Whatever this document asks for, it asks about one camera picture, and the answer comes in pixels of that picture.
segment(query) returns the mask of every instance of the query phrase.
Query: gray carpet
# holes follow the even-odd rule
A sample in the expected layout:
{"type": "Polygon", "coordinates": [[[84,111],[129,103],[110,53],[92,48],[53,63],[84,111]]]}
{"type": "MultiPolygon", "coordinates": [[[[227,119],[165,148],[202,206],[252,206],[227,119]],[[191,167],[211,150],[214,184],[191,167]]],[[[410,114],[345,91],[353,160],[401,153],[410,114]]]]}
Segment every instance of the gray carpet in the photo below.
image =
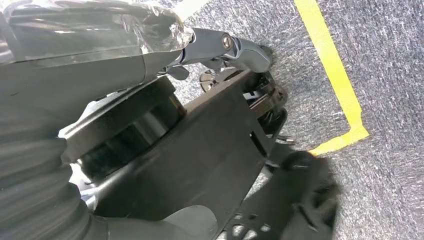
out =
{"type": "MultiPolygon", "coordinates": [[[[160,1],[174,7],[176,0],[160,1]]],[[[424,4],[420,0],[319,0],[351,80],[367,139],[326,154],[343,187],[335,239],[424,239],[424,4]]],[[[292,0],[212,0],[186,21],[274,50],[271,73],[288,92],[282,133],[310,150],[349,130],[292,0]]],[[[186,103],[200,95],[195,65],[174,81],[186,103]]]]}

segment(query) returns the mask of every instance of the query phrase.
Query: yellow floor tape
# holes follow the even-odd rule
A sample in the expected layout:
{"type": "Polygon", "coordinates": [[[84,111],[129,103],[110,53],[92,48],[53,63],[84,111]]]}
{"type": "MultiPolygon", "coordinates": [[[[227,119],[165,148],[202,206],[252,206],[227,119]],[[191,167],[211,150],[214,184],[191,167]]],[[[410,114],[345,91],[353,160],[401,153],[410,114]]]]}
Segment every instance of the yellow floor tape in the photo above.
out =
{"type": "Polygon", "coordinates": [[[331,38],[330,31],[316,0],[294,0],[300,17],[321,59],[341,109],[350,125],[349,132],[335,137],[310,152],[321,155],[342,149],[369,136],[361,119],[361,106],[331,38]]]}

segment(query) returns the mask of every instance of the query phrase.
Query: yellow line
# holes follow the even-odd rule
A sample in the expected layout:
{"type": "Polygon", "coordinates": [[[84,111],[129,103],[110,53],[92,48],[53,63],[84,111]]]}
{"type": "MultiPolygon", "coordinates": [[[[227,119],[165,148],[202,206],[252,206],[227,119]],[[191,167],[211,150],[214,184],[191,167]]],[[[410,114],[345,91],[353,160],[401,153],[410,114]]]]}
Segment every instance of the yellow line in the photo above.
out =
{"type": "Polygon", "coordinates": [[[331,38],[330,31],[316,0],[294,0],[300,17],[321,59],[341,109],[350,125],[349,132],[335,137],[310,152],[314,155],[342,149],[369,136],[361,119],[361,106],[331,38]]]}

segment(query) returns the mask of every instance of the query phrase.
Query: plastic wrap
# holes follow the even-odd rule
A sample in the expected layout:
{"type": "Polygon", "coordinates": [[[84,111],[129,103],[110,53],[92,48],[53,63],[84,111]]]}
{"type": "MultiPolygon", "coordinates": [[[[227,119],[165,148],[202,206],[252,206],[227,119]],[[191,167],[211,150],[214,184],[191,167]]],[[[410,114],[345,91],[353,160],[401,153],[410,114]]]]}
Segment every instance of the plastic wrap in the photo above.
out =
{"type": "Polygon", "coordinates": [[[0,2],[0,65],[42,60],[67,65],[173,52],[192,31],[172,10],[103,0],[0,2]]]}

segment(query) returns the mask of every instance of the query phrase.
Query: screw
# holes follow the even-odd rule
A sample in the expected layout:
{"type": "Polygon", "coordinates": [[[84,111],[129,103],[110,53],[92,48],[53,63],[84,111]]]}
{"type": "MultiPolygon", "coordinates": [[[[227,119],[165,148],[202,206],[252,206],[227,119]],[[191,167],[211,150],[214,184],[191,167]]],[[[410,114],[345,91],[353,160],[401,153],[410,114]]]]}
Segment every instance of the screw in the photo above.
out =
{"type": "Polygon", "coordinates": [[[231,39],[230,35],[225,33],[222,35],[222,45],[224,46],[225,50],[230,50],[233,46],[233,40],[231,39]]]}

